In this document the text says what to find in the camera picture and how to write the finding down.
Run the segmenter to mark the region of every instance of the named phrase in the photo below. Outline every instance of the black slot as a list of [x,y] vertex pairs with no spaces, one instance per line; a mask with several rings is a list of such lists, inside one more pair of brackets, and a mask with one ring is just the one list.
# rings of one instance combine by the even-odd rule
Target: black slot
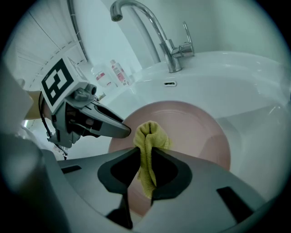
[[61,170],[62,170],[62,172],[63,172],[64,174],[67,174],[67,173],[70,173],[70,172],[78,171],[78,170],[80,170],[80,169],[82,169],[80,166],[78,166],[78,165],[73,165],[73,166],[71,166],[71,167],[64,167],[64,168],[62,168]]
[[109,192],[127,194],[127,188],[140,168],[140,150],[134,148],[127,153],[103,163],[97,176]]
[[253,214],[253,211],[232,190],[231,187],[219,188],[216,191],[231,212],[232,216],[236,219],[237,223],[242,222]]
[[151,154],[152,168],[157,184],[157,189],[153,191],[151,203],[156,200],[177,197],[192,180],[189,166],[158,148],[152,148]]
[[113,119],[113,120],[115,120],[115,121],[117,121],[117,122],[120,122],[120,123],[123,122],[123,120],[122,120],[121,118],[119,118],[119,117],[118,117],[117,115],[115,115],[114,113],[110,112],[107,108],[104,108],[104,107],[102,107],[102,106],[100,106],[100,105],[95,105],[94,108],[95,108],[98,112],[102,113],[103,115],[108,116],[109,118],[111,118],[111,119]]

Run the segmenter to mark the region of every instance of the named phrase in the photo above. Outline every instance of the plastic bottle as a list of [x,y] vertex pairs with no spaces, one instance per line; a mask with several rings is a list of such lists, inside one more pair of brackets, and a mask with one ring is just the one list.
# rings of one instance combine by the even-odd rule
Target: plastic bottle
[[113,81],[108,68],[104,64],[98,64],[91,69],[98,84],[105,88],[105,92],[110,92],[117,88],[116,83]]
[[122,84],[122,86],[130,85],[131,81],[130,81],[129,77],[125,74],[121,65],[119,63],[116,63],[115,60],[111,60],[110,62],[112,64],[111,68],[114,71],[114,73],[116,74],[116,76],[117,76],[118,80],[120,81],[120,83]]

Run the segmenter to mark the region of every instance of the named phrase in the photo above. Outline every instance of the yellow towel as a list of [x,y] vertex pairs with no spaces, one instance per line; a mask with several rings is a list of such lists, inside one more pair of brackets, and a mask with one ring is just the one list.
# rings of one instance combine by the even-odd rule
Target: yellow towel
[[145,195],[151,198],[152,192],[156,188],[156,176],[151,166],[151,149],[153,147],[169,149],[171,140],[157,122],[149,121],[138,126],[133,143],[135,147],[140,148],[138,179],[143,186]]

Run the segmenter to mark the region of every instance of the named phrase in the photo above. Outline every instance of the pink bowl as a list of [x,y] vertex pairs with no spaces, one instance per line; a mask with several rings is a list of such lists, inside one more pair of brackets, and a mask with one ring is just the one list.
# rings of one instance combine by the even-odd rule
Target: pink bowl
[[[132,130],[126,138],[112,138],[109,152],[133,147],[137,127],[144,122],[155,121],[165,130],[173,145],[171,150],[214,162],[230,169],[231,154],[225,134],[218,123],[205,111],[180,101],[152,103],[130,114],[123,123]],[[151,207],[135,177],[128,188],[129,206],[143,216]]]

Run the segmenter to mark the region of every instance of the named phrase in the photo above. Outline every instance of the white sink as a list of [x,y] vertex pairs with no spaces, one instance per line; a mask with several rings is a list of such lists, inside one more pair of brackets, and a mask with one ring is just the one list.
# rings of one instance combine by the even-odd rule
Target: white sink
[[[162,100],[202,108],[228,138],[231,172],[266,200],[276,196],[291,165],[290,71],[267,58],[234,52],[200,53],[182,64],[183,70],[173,74],[165,63],[142,70],[135,84],[101,103],[123,118]],[[165,81],[177,85],[165,87]],[[107,153],[109,142],[107,137],[81,138],[70,158]]]

